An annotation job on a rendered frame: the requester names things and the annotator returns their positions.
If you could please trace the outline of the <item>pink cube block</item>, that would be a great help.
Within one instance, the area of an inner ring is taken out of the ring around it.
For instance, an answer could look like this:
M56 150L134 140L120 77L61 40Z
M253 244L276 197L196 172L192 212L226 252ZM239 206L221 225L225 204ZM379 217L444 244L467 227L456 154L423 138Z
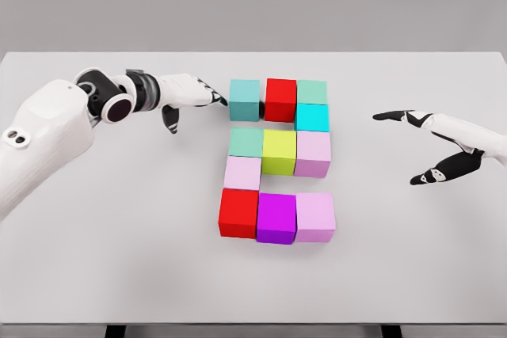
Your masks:
M332 161L329 132L296 132L296 177L325 178Z
M261 181L261 159L228 156L225 168L225 188L259 191Z
M336 231L334 199L328 192L296 195L295 242L329 243Z

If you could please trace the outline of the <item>purple cube block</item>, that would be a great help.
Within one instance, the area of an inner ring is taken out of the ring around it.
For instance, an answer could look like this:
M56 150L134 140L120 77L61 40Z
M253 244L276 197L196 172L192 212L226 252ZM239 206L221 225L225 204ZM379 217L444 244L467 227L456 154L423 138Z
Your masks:
M296 197L261 192L257 209L257 242L291 245L295 233Z

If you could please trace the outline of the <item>teal cube block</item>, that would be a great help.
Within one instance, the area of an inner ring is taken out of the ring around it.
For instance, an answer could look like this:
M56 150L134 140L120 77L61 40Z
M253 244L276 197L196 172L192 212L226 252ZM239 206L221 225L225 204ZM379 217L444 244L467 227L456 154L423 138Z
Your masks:
M231 121L257 122L260 106L260 81L231 79L229 112Z

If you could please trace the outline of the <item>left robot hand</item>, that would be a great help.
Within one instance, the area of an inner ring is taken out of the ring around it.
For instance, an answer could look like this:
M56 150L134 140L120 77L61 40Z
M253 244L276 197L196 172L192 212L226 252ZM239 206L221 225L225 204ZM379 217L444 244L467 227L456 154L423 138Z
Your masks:
M155 79L160 92L157 108L162 110L162 122L173 135L177 133L181 108L205 107L215 103L228 106L224 96L190 74L171 74Z

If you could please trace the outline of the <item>cyan cube block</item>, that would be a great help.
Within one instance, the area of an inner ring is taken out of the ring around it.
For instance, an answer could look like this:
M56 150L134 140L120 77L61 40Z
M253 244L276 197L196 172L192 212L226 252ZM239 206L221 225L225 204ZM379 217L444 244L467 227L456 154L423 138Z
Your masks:
M325 104L298 103L295 109L296 131L330 131L329 108Z

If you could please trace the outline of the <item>yellow-green cube block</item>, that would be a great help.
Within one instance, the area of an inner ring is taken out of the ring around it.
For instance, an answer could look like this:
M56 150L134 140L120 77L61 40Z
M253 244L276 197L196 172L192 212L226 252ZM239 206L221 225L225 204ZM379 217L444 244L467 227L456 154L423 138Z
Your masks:
M296 162L296 132L264 129L261 173L292 176Z

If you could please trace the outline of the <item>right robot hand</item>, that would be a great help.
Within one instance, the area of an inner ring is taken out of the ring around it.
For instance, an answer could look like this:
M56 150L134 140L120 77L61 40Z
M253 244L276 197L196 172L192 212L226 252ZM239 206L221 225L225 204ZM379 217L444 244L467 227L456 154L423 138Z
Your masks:
M405 122L455 143L461 151L445 158L424 173L414 176L412 185L446 182L478 170L483 158L492 157L501 147L502 137L496 132L442 113L416 110L388 111L375 114L374 120Z

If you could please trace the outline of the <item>mint green cube block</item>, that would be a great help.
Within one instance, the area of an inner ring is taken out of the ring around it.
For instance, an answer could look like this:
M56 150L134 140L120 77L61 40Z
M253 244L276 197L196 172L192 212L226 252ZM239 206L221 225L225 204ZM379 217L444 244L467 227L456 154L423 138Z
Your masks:
M228 154L236 157L261 158L264 130L252 127L233 127Z
M297 102L300 104L328 104L327 82L297 80Z

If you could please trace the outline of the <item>red cube block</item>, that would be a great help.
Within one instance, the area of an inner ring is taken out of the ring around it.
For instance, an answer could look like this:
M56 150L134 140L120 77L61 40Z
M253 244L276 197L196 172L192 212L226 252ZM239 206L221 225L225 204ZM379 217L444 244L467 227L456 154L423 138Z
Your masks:
M292 123L297 100L295 79L268 78L265 92L265 120Z
M259 191L224 188L219 207L222 237L255 239Z

